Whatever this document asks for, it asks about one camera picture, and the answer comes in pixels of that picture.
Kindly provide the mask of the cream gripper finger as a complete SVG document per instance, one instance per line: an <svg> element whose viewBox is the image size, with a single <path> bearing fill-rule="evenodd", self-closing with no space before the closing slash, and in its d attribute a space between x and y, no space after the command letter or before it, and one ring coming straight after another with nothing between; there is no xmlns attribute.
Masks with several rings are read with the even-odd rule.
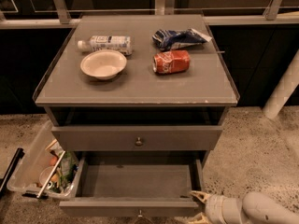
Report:
<svg viewBox="0 0 299 224"><path fill-rule="evenodd" d="M192 190L190 194L203 204L206 204L208 199L211 197L211 194L198 190Z"/></svg>
<svg viewBox="0 0 299 224"><path fill-rule="evenodd" d="M192 217L189 221L188 224L211 224L207 216L201 212L197 214L196 216Z"/></svg>

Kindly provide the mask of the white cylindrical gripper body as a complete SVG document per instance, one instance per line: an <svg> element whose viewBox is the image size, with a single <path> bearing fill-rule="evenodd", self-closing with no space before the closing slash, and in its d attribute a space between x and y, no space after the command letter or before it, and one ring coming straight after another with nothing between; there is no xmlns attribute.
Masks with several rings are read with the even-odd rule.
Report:
<svg viewBox="0 0 299 224"><path fill-rule="evenodd" d="M212 224L245 224L247 221L242 201L222 195L207 198L205 213Z"/></svg>

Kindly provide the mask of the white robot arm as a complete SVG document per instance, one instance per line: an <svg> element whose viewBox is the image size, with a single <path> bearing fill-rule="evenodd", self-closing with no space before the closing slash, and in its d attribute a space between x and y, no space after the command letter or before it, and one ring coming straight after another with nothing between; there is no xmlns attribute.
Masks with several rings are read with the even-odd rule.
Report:
<svg viewBox="0 0 299 224"><path fill-rule="evenodd" d="M263 108L275 118L299 85L299 51L292 58ZM299 216L261 192L250 192L243 199L207 194L193 190L190 194L204 205L204 211L189 224L298 224Z"/></svg>

